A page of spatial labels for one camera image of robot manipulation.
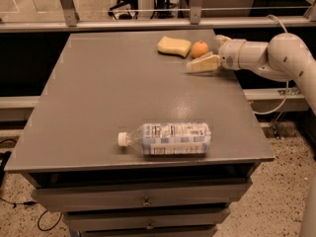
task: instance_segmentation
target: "metal pole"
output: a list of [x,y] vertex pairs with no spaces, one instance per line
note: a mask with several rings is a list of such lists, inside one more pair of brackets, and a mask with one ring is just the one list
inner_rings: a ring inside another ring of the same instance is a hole
[[75,27],[79,21],[79,15],[76,12],[73,0],[60,0],[65,23],[68,27]]
[[201,15],[201,4],[202,0],[190,0],[190,23],[199,24]]

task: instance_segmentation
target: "water bottle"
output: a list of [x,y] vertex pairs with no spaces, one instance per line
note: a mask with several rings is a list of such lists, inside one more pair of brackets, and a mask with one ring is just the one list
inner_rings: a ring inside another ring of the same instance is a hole
[[145,123],[133,132],[120,132],[118,145],[133,147],[144,155],[204,154],[211,131],[205,122]]

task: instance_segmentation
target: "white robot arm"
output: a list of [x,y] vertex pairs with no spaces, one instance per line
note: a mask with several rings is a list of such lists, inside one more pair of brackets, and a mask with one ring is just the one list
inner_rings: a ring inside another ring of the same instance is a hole
[[316,114],[316,61],[298,36],[280,34],[270,42],[231,39],[218,54],[226,69],[247,69],[278,82],[294,80]]

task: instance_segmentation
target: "sponge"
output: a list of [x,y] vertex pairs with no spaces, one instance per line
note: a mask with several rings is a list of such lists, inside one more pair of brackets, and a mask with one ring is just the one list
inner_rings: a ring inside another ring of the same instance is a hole
[[167,54],[180,55],[186,58],[190,51],[191,42],[186,39],[172,39],[163,36],[157,44],[158,51]]

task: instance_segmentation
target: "speckled floor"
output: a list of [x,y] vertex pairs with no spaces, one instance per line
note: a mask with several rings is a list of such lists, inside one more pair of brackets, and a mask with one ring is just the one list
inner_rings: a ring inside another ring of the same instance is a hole
[[[215,237],[298,236],[310,182],[316,175],[315,148],[293,120],[280,124],[282,139],[273,136],[267,122],[261,125],[276,159],[256,170],[253,186],[230,205],[231,214],[218,226]],[[20,175],[6,175],[0,197],[22,202],[31,199],[32,189]],[[51,231],[40,231],[38,220],[44,208],[38,204],[13,208],[0,201],[0,206],[0,236],[70,236],[62,221]],[[49,228],[58,217],[58,213],[48,213],[40,226]]]

